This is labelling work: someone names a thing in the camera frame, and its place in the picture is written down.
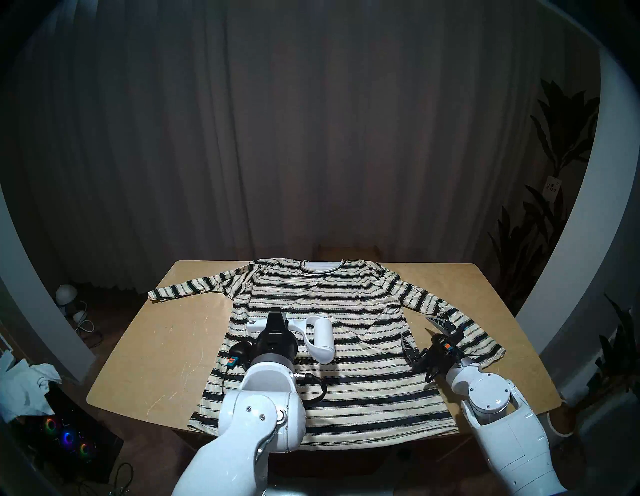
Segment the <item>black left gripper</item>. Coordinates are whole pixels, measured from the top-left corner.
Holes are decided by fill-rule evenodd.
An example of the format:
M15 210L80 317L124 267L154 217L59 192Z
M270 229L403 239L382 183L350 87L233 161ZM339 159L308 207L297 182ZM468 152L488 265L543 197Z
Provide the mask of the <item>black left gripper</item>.
M288 320L284 313L270 312L268 329L263 330L255 344L255 358L272 354L285 359L295 359L298 353L298 341L288 329Z

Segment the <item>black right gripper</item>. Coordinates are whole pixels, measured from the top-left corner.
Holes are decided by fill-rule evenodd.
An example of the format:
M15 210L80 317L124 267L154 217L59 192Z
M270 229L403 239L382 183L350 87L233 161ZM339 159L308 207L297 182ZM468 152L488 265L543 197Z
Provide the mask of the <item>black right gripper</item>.
M425 317L437 330L447 337L455 337L455 325L445 315ZM405 334L401 335L402 352L415 374L424 374L425 383L432 383L438 376L445 377L453 367L462 366L464 353L450 340L432 340L429 348L419 352L411 345Z

